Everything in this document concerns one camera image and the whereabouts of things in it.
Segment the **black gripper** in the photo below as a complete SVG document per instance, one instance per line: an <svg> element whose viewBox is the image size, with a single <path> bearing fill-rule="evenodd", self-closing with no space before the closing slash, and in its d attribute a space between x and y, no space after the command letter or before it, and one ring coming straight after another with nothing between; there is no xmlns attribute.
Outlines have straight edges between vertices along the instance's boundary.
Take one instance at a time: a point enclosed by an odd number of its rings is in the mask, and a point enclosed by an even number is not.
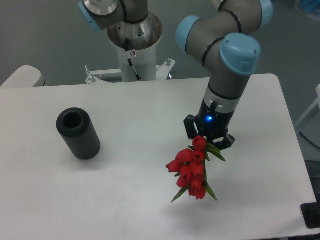
<svg viewBox="0 0 320 240"><path fill-rule="evenodd" d="M212 144L219 150L230 148L235 142L235 138L228 134L228 127L234 113L234 111L229 113L211 112L210 107L203 100L197 116L189 114L183 120L188 139L194 139L198 134L209 140L223 138L222 141L216 141Z"/></svg>

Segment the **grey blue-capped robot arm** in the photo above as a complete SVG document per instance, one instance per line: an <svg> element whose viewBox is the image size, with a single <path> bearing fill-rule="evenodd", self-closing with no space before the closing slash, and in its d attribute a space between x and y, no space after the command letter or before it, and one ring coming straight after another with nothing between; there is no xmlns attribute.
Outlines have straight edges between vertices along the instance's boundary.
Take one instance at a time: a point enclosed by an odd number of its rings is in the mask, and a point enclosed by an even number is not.
<svg viewBox="0 0 320 240"><path fill-rule="evenodd" d="M274 10L269 0L219 0L216 7L210 19L183 19L175 41L211 73L198 114L184 120L187 136L204 136L224 150L235 141L229 123L261 55L251 34L271 21ZM146 0L82 0L78 8L91 29L105 30L117 48L124 82L156 79L155 47L163 26Z"/></svg>

